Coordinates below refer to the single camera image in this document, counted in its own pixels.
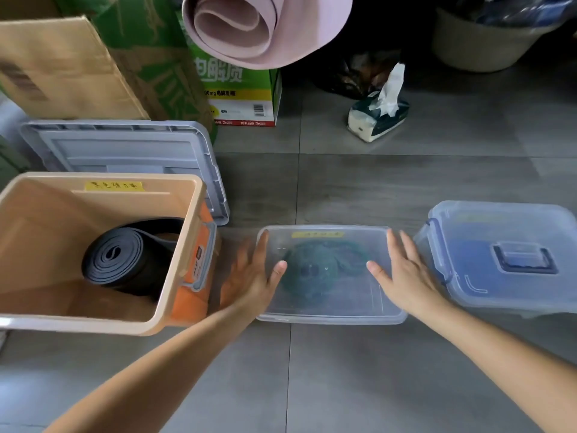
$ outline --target clear plastic lid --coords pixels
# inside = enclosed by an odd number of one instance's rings
[[[366,269],[374,260],[390,271],[387,227],[267,226],[267,271],[288,269],[259,320],[293,323],[383,325],[407,318]]]
[[[460,305],[577,312],[577,222],[569,210],[445,201],[428,225],[435,269]]]

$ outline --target orange storage box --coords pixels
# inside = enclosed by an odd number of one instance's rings
[[[0,194],[0,330],[149,335],[206,316],[215,266],[206,226],[206,187],[195,175],[25,173]],[[84,252],[100,234],[130,222],[184,218],[158,300],[87,282]],[[220,240],[212,238],[214,254]],[[198,248],[210,270],[192,291]]]

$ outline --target gray tile floor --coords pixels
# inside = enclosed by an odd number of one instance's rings
[[[222,127],[232,212],[215,286],[265,225],[388,225],[416,232],[446,199],[555,203],[577,213],[577,94],[523,71],[407,82],[406,123],[373,144],[344,128],[352,101],[284,92],[276,129]],[[488,320],[577,362],[570,315]],[[0,433],[36,433],[176,334],[11,334],[0,354]],[[395,327],[255,322],[211,365],[163,432],[530,433],[539,429],[448,342]]]

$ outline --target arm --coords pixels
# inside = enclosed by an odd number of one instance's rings
[[[222,349],[263,313],[286,263],[278,262],[267,281],[264,272],[268,234],[249,262],[248,243],[238,251],[223,288],[231,303],[150,351],[77,402],[47,433],[157,433],[180,406]]]
[[[453,306],[404,232],[403,246],[387,234],[392,278],[375,262],[367,267],[386,295],[471,359],[546,433],[577,425],[577,368]]]

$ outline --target pink yoga mat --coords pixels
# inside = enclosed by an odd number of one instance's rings
[[[253,70],[279,68],[331,41],[353,0],[184,0],[182,17],[202,50]]]

